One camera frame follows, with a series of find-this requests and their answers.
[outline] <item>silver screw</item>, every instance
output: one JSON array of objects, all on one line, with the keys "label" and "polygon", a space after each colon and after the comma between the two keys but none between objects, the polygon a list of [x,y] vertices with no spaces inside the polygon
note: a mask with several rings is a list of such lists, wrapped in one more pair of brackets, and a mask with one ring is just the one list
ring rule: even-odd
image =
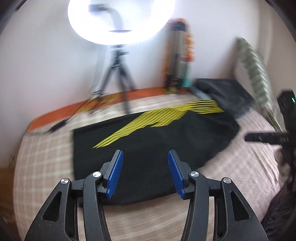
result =
[{"label": "silver screw", "polygon": [[198,172],[191,172],[190,173],[190,176],[192,176],[192,177],[198,177],[199,176],[199,173]]},{"label": "silver screw", "polygon": [[69,182],[69,179],[68,178],[63,178],[61,180],[61,184],[67,184]]},{"label": "silver screw", "polygon": [[225,183],[231,183],[231,180],[230,180],[230,178],[227,178],[226,177],[226,178],[223,179],[223,182],[225,182]]},{"label": "silver screw", "polygon": [[94,172],[93,173],[93,177],[100,177],[102,175],[102,173],[100,172]]}]

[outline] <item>yellow stripe pattern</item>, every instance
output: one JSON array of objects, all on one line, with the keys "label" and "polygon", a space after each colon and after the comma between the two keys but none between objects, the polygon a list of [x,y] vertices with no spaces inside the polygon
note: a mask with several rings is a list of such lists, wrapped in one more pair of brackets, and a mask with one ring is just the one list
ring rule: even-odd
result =
[{"label": "yellow stripe pattern", "polygon": [[168,126],[174,120],[181,119],[187,111],[194,111],[199,114],[224,112],[214,100],[198,100],[188,104],[147,111],[127,124],[125,127],[102,140],[93,148],[108,146],[117,141],[119,138],[126,137],[134,131],[149,125],[152,125],[151,127]]}]

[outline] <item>wall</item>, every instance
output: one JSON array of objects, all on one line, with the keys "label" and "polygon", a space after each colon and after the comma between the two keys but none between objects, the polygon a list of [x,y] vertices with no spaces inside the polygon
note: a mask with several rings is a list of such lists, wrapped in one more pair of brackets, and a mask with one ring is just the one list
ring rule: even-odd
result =
[{"label": "wall", "polygon": [[282,89],[293,89],[296,93],[296,42],[274,10],[272,24],[272,45],[267,71],[276,98]]},{"label": "wall", "polygon": [[[34,118],[86,99],[97,57],[104,62],[105,47],[72,30],[67,5],[68,0],[29,0],[0,35],[0,166],[8,164]],[[186,18],[194,35],[191,77],[231,76],[236,36],[258,46],[258,0],[176,0],[173,16]],[[165,31],[127,48],[137,87],[162,85]],[[117,91],[112,81],[107,92]]]}]

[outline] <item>tripod leg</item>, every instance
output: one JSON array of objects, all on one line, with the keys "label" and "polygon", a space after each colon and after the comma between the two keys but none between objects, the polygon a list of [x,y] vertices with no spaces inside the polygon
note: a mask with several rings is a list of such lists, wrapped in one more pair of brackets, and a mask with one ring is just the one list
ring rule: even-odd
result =
[{"label": "tripod leg", "polygon": [[133,83],[130,75],[127,73],[126,69],[122,65],[119,67],[119,72],[120,72],[121,76],[125,77],[128,85],[130,86],[130,89],[135,90],[136,89],[135,84]]},{"label": "tripod leg", "polygon": [[109,70],[108,70],[108,72],[107,72],[107,74],[106,74],[106,77],[105,77],[105,79],[104,79],[104,81],[103,81],[102,87],[100,88],[100,92],[101,92],[101,94],[104,93],[105,88],[106,88],[106,86],[107,86],[107,83],[108,83],[108,81],[110,80],[111,72],[112,72],[113,70],[115,70],[115,68],[116,68],[116,66],[114,66],[114,65],[112,65],[112,66],[109,68]]},{"label": "tripod leg", "polygon": [[121,87],[122,104],[124,106],[124,110],[125,110],[126,114],[129,115],[130,111],[129,111],[128,101],[127,101],[127,97],[126,97],[126,86],[124,85],[120,68],[119,68],[119,79],[118,79],[118,81],[119,81],[119,85]]}]

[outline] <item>orange fabric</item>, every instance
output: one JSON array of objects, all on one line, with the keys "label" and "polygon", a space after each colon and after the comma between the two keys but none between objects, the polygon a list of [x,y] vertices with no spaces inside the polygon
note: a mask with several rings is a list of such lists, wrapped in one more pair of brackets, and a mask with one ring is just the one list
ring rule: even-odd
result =
[{"label": "orange fabric", "polygon": [[[164,89],[162,87],[156,87],[156,88],[148,88],[148,89],[141,89],[141,90],[135,90],[135,91],[129,91],[127,92],[127,99],[128,100],[136,100],[136,99],[141,99],[141,98],[146,98],[146,97],[153,97],[153,96],[159,96],[165,94]],[[105,107],[117,103],[121,103],[121,95],[120,93],[115,93],[111,95],[105,96],[106,99],[112,99],[113,101],[110,101],[108,103],[105,103],[100,106]],[[68,105],[66,107],[63,107],[61,109],[52,111],[50,113],[47,113],[45,115],[42,115],[32,121],[32,123],[29,126],[28,132],[32,131],[36,128],[42,127],[44,125],[50,124],[55,121],[59,121],[62,119],[65,119],[69,116],[71,116],[77,108],[79,108],[80,105],[82,105],[82,102]],[[97,102],[94,101],[92,103],[87,104],[86,106],[83,107],[83,109],[88,109],[92,108],[95,106]]]}]

